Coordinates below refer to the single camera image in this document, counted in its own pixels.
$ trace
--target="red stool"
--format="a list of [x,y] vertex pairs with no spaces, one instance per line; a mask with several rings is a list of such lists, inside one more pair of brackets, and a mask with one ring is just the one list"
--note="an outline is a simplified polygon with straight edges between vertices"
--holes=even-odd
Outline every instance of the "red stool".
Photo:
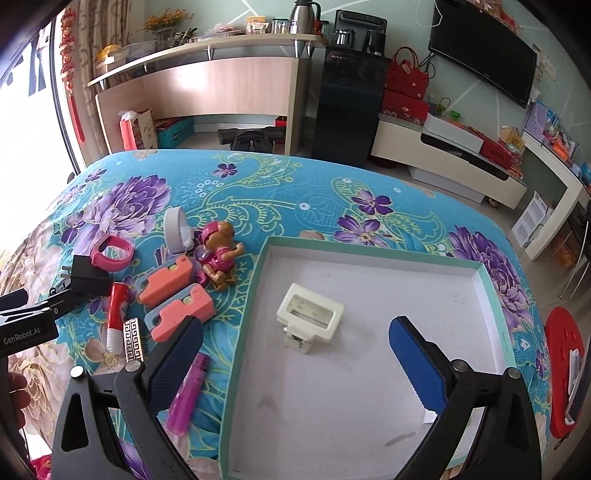
[[579,327],[567,309],[556,307],[548,317],[544,327],[550,351],[550,372],[552,387],[552,414],[550,433],[554,438],[563,439],[575,427],[564,422],[566,407],[569,405],[569,363],[570,351],[579,349],[584,356],[583,339]]

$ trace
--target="person's hand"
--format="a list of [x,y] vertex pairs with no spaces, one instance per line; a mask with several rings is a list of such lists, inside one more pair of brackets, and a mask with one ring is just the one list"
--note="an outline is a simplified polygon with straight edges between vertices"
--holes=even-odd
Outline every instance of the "person's hand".
[[27,408],[31,403],[29,392],[23,390],[26,387],[27,379],[24,375],[8,372],[8,391],[10,392],[14,417],[17,420],[19,429],[25,426],[25,414],[22,412],[22,409]]

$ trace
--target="yellow flowers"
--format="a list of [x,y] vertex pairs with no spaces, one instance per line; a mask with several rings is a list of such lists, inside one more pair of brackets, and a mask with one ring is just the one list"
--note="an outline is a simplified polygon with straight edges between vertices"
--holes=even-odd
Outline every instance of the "yellow flowers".
[[160,30],[161,28],[176,27],[179,23],[185,20],[191,20],[193,15],[189,15],[186,10],[170,11],[169,8],[164,10],[162,15],[150,15],[144,23],[144,30]]

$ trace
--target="curtain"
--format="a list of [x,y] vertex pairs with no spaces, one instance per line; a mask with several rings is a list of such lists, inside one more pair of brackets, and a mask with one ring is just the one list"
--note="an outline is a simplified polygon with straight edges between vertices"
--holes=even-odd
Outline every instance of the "curtain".
[[[90,117],[92,135],[102,156],[109,153],[96,109],[95,95],[100,92],[98,85],[87,87],[89,81],[98,75],[95,58],[107,45],[125,46],[129,43],[128,13],[131,0],[79,0],[78,4],[78,44],[80,77],[84,91],[85,107]],[[115,86],[120,81],[109,79]]]

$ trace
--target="floral blanket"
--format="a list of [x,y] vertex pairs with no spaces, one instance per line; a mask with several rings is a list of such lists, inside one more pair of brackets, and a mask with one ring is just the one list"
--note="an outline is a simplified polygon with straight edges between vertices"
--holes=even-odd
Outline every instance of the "floral blanket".
[[[498,293],[523,373],[545,452],[551,391],[548,349],[540,314],[523,270],[503,232],[475,210],[430,190],[370,171],[303,158],[238,152],[144,150],[109,155],[79,175],[48,210],[47,219],[20,246],[0,277],[0,293],[26,288],[30,301],[48,295],[62,265],[88,254],[104,233],[133,240],[135,258],[115,276],[134,281],[166,262],[163,217],[182,206],[202,227],[228,220],[247,254],[237,262],[236,287],[213,290],[217,315],[204,326],[203,351],[212,357],[187,436],[173,439],[191,462],[215,459],[222,410],[250,273],[268,235],[399,248],[484,263]],[[143,317],[132,302],[130,316]],[[105,349],[105,300],[59,320],[59,338],[10,360],[29,380],[27,422],[51,444],[73,365],[96,374],[125,360]],[[130,440],[116,417],[119,435]]]

